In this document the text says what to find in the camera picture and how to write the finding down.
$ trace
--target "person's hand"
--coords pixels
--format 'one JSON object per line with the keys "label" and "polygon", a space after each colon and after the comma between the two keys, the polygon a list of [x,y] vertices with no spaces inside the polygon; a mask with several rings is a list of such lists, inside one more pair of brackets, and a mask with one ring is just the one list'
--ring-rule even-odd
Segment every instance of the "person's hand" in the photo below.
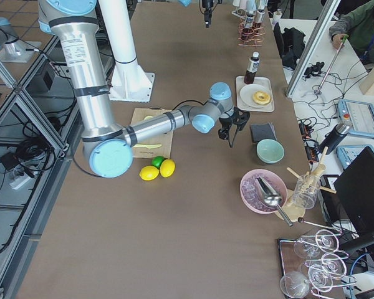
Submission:
{"label": "person's hand", "polygon": [[342,39],[344,36],[347,36],[347,34],[345,33],[335,34],[332,37],[332,45],[334,46],[334,48],[339,49],[339,46],[341,45]]}

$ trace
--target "black camera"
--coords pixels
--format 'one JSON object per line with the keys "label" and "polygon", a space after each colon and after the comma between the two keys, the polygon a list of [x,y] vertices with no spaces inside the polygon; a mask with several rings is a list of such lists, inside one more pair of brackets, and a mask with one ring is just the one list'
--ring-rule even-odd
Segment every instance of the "black camera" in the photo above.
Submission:
{"label": "black camera", "polygon": [[316,62],[316,64],[313,64],[310,67],[306,68],[304,74],[305,78],[319,77],[322,73],[323,66],[324,62]]}

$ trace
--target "donut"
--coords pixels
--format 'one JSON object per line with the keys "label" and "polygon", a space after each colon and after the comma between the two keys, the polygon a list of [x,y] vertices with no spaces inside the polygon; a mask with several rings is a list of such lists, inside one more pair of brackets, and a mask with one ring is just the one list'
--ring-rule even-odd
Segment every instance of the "donut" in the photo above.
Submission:
{"label": "donut", "polygon": [[272,100],[267,92],[256,92],[252,95],[252,99],[259,105],[267,105]]}

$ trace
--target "green jacket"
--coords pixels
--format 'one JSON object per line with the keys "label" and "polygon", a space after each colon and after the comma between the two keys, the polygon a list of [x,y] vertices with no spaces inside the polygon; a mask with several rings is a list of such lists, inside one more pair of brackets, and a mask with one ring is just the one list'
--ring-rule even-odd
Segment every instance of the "green jacket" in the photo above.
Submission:
{"label": "green jacket", "polygon": [[[349,43],[357,55],[361,56],[367,50],[374,35],[373,7],[374,0],[371,0],[359,6],[354,11],[349,12],[347,15],[342,16],[341,19],[330,27],[331,38],[335,34],[348,34]],[[374,44],[368,53],[368,59],[374,63]]]}

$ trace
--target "white table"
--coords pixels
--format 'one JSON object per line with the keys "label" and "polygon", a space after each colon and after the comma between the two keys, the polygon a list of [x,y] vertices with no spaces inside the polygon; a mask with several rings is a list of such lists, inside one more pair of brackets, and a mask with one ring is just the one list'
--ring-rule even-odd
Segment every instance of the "white table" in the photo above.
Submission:
{"label": "white table", "polygon": [[[292,28],[295,27],[296,29],[302,31],[306,36],[304,38],[304,41],[307,42],[311,32],[313,31],[313,28],[315,26],[316,21],[312,20],[294,20],[294,19],[281,19],[280,20],[280,29],[281,32],[284,32],[284,28]],[[335,55],[335,49],[332,46],[332,43],[330,41],[330,38],[328,36],[328,30],[322,37],[322,40],[319,43],[319,46],[317,47],[315,54],[312,57],[312,64],[316,64],[316,62],[324,62],[323,71],[325,72],[327,68],[329,67],[332,58]],[[346,88],[349,88],[351,85],[353,85],[358,79],[365,76],[360,75],[366,72],[364,66],[359,62],[356,53],[354,52],[352,46],[349,44],[349,42],[345,43],[345,47],[341,50],[341,52],[338,55],[337,60],[334,63],[334,66],[331,69],[331,73],[337,73],[339,74],[340,78],[347,78],[350,68],[355,64],[355,66],[351,69],[349,73],[349,77],[352,79],[346,80]],[[284,69],[285,77],[287,81],[289,82],[292,71],[288,69]],[[306,80],[306,82],[302,79],[296,88],[294,92],[294,96],[292,97],[292,100],[296,102],[294,104],[295,113],[298,118],[308,118],[311,116],[315,116],[318,119],[319,123],[325,123],[327,122],[325,120],[319,119],[319,117],[316,115],[316,112],[311,109],[307,102],[311,102],[315,99],[315,95],[306,95],[305,97],[302,97],[302,95],[305,94],[305,92],[311,91],[312,87],[314,85],[319,85],[321,83],[322,78],[321,77],[311,77]],[[334,79],[331,76],[328,76],[327,81],[334,82]],[[362,92],[359,89],[359,84],[363,80],[356,83],[345,95],[345,99],[347,100],[355,100],[359,102],[368,102],[372,103],[374,105],[374,97],[370,96],[364,96]],[[322,88],[322,94],[324,95],[326,102],[331,101],[334,98],[340,97],[341,92],[334,87],[331,83],[325,83]],[[322,100],[319,98],[314,103],[318,103],[319,105],[312,105],[313,108],[317,110],[317,113],[323,117],[320,114],[320,111],[322,109],[327,109],[327,111],[324,111],[325,117],[331,117],[336,116],[335,109],[332,107],[333,103],[328,103],[324,107],[321,105]],[[339,119],[332,119],[330,120],[330,126],[328,128],[324,128],[320,130],[322,125],[315,126],[315,131],[312,133],[312,137],[316,139],[319,143],[321,143],[324,140],[324,136],[332,130],[332,128],[339,122]],[[352,135],[348,135],[341,143],[340,145],[372,145],[374,147],[374,140],[369,138],[361,138],[356,137]],[[325,171],[325,174],[340,174],[343,169],[342,166],[337,158],[337,154],[335,151],[330,153],[325,158],[325,165],[327,166],[327,169]]]}

